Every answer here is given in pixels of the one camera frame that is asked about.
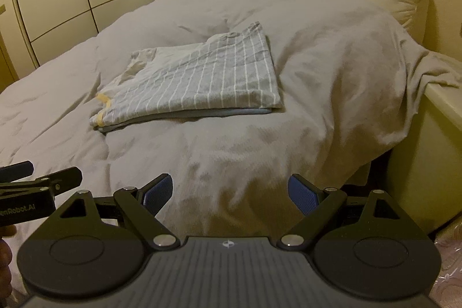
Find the person's left hand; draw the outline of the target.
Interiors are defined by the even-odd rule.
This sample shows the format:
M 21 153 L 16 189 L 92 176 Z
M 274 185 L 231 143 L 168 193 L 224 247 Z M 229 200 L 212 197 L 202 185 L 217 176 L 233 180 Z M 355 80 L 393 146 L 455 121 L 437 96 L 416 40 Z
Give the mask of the person's left hand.
M 12 292 L 12 275 L 10 264 L 12 263 L 12 251 L 4 238 L 11 238 L 17 233 L 15 225 L 1 227 L 0 234 L 0 292 L 1 298 L 8 298 Z

